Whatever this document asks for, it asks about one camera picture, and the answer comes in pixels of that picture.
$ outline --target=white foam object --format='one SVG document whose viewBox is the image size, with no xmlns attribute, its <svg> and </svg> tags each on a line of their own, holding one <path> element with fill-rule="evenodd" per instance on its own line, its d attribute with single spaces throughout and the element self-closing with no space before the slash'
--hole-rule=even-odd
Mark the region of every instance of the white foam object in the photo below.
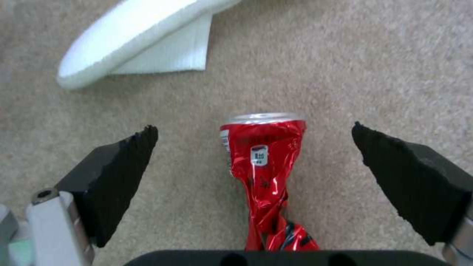
<svg viewBox="0 0 473 266">
<path fill-rule="evenodd" d="M 125 0 L 74 41 L 59 66 L 65 89 L 108 74 L 205 70 L 212 16 L 240 0 Z"/>
</svg>

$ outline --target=crushed soda can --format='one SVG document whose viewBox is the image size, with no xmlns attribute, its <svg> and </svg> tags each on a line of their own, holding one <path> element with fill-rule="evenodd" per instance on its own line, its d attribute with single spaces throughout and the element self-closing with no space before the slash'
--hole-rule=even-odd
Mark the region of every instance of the crushed soda can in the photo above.
<svg viewBox="0 0 473 266">
<path fill-rule="evenodd" d="M 291 113 L 241 115 L 220 128 L 230 172 L 246 190 L 249 232 L 245 250 L 313 251 L 305 229 L 283 215 L 286 181 L 301 151 L 303 118 Z"/>
</svg>

